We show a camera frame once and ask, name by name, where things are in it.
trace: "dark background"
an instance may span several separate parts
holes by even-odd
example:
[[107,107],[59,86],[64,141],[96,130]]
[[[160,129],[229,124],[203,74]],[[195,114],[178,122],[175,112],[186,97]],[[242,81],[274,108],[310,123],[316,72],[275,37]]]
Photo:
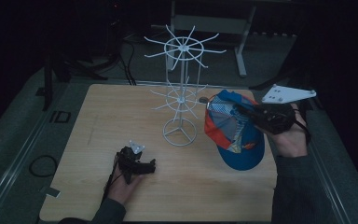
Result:
[[[205,13],[201,9],[182,8]],[[105,39],[101,30],[117,19],[148,35],[150,24],[170,23],[170,1],[1,0],[0,117],[27,79],[44,66],[47,52],[59,49],[76,60],[90,60]],[[298,35],[277,76],[301,71],[293,78],[305,78],[318,92],[358,171],[358,2],[260,4],[252,31]]]

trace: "human hand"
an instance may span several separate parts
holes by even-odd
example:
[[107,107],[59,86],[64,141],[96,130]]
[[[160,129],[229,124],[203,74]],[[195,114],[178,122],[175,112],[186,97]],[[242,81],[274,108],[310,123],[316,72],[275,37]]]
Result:
[[[296,111],[296,120],[306,126],[305,120],[302,119],[300,113],[297,111],[297,105],[291,104],[291,106]],[[290,130],[278,134],[269,133],[260,128],[258,129],[274,141],[280,156],[300,157],[308,155],[305,131],[297,124],[293,124]]]
[[124,176],[121,174],[121,171],[117,167],[113,175],[113,183],[109,187],[109,193],[107,197],[124,205],[143,178],[143,175],[138,175],[133,178],[130,184],[127,184]]

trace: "baseball cap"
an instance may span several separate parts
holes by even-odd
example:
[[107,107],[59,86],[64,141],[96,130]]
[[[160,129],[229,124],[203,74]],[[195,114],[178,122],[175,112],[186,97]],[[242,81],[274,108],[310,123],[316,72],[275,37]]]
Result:
[[235,91],[222,90],[206,107],[204,131],[217,144],[223,161],[235,170],[252,169],[264,156],[264,134],[238,110],[238,106],[254,110],[256,104]]

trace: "person's arm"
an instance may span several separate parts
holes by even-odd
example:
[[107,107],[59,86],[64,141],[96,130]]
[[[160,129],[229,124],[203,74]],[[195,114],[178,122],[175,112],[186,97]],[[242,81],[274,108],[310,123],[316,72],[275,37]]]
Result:
[[126,215],[124,204],[130,198],[135,188],[143,179],[142,175],[133,178],[128,185],[121,172],[116,169],[113,176],[113,183],[109,187],[107,198],[101,204],[90,224],[118,224]]
[[[296,119],[306,125],[297,112]],[[304,130],[294,124],[285,133],[265,133],[278,150],[271,223],[329,223],[331,203],[308,156]]]

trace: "tabletop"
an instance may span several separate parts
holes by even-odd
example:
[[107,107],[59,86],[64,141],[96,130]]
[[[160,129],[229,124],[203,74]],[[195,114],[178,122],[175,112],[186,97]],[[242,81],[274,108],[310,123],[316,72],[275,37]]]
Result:
[[[42,220],[91,220],[114,157],[130,140],[145,146],[141,162],[156,159],[157,168],[126,204],[125,221],[270,220],[277,173],[267,137],[264,158],[255,168],[233,170],[203,131],[205,105],[195,104],[194,114],[183,117],[195,124],[197,137],[187,146],[173,146],[162,130],[175,112],[169,106],[155,109],[167,104],[162,96],[167,91],[163,86],[90,86],[51,183],[61,194],[46,197]],[[206,88],[191,97],[220,91]],[[250,91],[232,91],[253,98]]]

